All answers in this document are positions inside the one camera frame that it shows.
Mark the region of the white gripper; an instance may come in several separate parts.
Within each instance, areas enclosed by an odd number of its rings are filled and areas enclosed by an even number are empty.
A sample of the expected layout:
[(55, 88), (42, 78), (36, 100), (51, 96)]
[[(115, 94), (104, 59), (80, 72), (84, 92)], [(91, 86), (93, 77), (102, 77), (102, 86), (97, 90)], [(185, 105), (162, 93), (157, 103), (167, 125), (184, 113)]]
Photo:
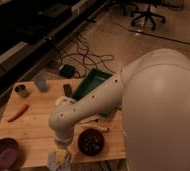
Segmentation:
[(67, 150), (68, 146), (71, 144), (72, 139), (71, 138), (65, 138), (61, 139), (58, 137), (54, 138), (55, 144), (57, 145), (58, 148), (55, 151), (55, 158), (56, 158), (56, 163), (57, 164), (64, 164), (65, 162), (69, 161), (69, 152)]

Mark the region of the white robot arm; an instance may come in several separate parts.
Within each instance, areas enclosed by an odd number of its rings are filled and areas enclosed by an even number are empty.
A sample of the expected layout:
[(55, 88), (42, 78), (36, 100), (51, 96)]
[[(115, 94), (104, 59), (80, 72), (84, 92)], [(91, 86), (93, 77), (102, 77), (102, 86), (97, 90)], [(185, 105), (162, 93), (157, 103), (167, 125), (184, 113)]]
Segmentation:
[(120, 106), (129, 171), (190, 171), (190, 60), (153, 50), (120, 69), (79, 101), (56, 100), (49, 126), (57, 145), (75, 124)]

